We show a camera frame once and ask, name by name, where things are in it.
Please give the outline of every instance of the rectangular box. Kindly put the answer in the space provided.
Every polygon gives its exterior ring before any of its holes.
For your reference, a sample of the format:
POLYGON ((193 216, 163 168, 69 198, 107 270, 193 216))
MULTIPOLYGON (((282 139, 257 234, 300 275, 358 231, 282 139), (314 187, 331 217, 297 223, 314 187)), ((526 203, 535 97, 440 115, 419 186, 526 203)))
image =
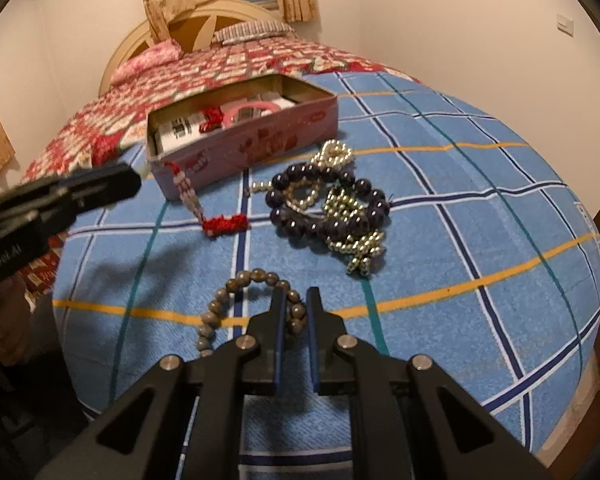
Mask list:
POLYGON ((164 196, 177 200, 173 171, 165 161, 186 170, 193 187, 200 189, 290 150, 333 139, 337 132, 338 103, 333 93, 290 76, 269 74, 200 92, 149 113, 147 160, 164 196), (239 121, 187 146, 159 153, 155 139, 159 125, 266 92, 276 92, 296 105, 239 121))

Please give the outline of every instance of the silver bolt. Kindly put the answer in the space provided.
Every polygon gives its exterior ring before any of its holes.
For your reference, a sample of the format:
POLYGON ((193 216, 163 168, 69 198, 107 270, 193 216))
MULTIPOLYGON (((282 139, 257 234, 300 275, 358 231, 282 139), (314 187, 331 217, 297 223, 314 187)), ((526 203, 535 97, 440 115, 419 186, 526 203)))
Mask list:
POLYGON ((431 357, 424 354, 416 355, 411 362, 413 363, 413 366, 416 367, 416 370, 429 370, 433 365, 431 357))
POLYGON ((254 346, 256 346, 256 338, 249 334, 241 335, 235 340, 235 345, 240 350, 248 350, 249 348, 253 348, 254 346))
POLYGON ((180 358, 177 355, 165 355, 160 359, 160 368, 170 372, 180 366, 180 358))
POLYGON ((358 344, 358 340, 355 338, 355 336, 352 336, 351 334, 342 334, 336 340, 336 342, 338 343, 338 346, 344 350, 353 348, 358 344))

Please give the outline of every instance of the wall outlet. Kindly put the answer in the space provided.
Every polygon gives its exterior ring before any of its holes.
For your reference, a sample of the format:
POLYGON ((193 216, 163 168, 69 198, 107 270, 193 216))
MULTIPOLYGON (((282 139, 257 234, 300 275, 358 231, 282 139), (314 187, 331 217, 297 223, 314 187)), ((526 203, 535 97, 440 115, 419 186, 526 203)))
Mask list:
POLYGON ((563 31, 565 34, 569 34, 573 37, 573 20, 571 18, 567 18, 561 14, 558 14, 558 30, 563 31))

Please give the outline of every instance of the blue plaid cloth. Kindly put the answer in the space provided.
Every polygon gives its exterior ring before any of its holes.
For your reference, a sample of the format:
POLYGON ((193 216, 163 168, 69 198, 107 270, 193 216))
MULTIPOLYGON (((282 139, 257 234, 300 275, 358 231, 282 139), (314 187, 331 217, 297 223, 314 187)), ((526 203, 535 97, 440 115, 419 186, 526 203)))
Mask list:
MULTIPOLYGON (((196 357, 195 324, 242 269, 277 272, 304 294, 320 287, 349 333, 385 354, 427 353, 529 450, 564 413, 600 320, 600 237, 579 200, 504 124, 387 73, 307 80, 339 94, 338 138, 355 172, 392 197, 384 264, 369 280, 276 235, 264 197, 243 188, 288 162, 201 190, 208 216, 246 213, 252 228, 209 240, 151 178, 138 196, 78 219, 54 306, 78 396, 91 415, 161 356, 196 357)), ((306 158, 298 153, 297 160, 306 158)), ((123 156, 144 163, 136 146, 123 156)), ((265 287, 238 294, 215 345, 266 310, 265 287)), ((350 478, 347 401, 311 393, 303 337, 285 353, 282 390, 248 398, 242 466, 250 478, 350 478)))

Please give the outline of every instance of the wooden headboard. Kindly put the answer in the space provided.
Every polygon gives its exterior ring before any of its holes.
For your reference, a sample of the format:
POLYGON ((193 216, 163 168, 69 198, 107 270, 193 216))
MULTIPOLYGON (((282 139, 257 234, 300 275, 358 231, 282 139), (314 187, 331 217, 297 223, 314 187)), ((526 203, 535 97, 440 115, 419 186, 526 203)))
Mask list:
MULTIPOLYGON (((169 25, 171 37, 185 52, 205 48, 211 44, 214 32, 240 22, 279 20, 280 16, 245 0, 216 0, 187 11, 169 25)), ((99 95, 109 90, 115 69, 126 60, 137 56, 154 44, 149 32, 149 22, 142 22, 120 43, 111 56, 102 80, 99 95)))

